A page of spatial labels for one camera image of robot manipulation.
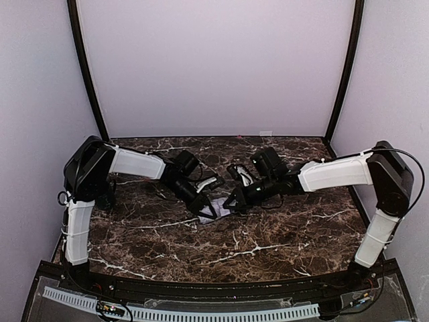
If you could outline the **lavender folding umbrella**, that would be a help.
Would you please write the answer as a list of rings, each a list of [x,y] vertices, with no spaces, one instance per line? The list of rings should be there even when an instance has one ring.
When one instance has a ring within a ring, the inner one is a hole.
[[[233,213],[232,210],[226,209],[226,208],[223,207],[223,203],[225,202],[226,199],[227,199],[226,197],[218,198],[218,209],[216,209],[216,210],[213,209],[213,213],[214,212],[217,213],[218,219],[220,219],[222,217],[226,217],[226,216],[228,216],[228,215],[230,215],[230,214]],[[200,223],[203,224],[203,225],[206,225],[206,224],[209,224],[209,223],[212,223],[212,222],[213,221],[200,221]]]

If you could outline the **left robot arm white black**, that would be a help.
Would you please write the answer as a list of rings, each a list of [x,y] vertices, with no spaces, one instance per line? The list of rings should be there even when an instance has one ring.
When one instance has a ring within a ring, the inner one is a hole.
[[[195,216],[216,219],[217,213],[204,189],[224,184],[217,174],[191,179],[200,162],[184,150],[172,159],[138,152],[88,137],[64,167],[64,190],[58,201],[66,207],[63,234],[64,254],[72,266],[88,262],[88,235],[94,207],[110,209],[115,204],[115,185],[108,181],[112,173],[158,180],[183,201]]]

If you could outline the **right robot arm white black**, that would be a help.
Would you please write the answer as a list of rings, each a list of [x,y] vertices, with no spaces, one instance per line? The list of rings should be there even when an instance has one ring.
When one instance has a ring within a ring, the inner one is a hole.
[[[275,196],[303,195],[337,187],[354,189],[356,186],[370,186],[377,200],[375,212],[351,262],[353,266],[369,269],[392,242],[399,224],[424,192],[426,183],[422,181],[417,196],[412,196],[414,174],[404,157],[417,160],[389,142],[379,141],[362,152],[330,160],[310,160],[289,167],[273,147],[268,147],[250,157],[259,178],[255,178],[241,164],[228,167],[238,185],[223,207],[244,213],[252,207],[262,206]]]

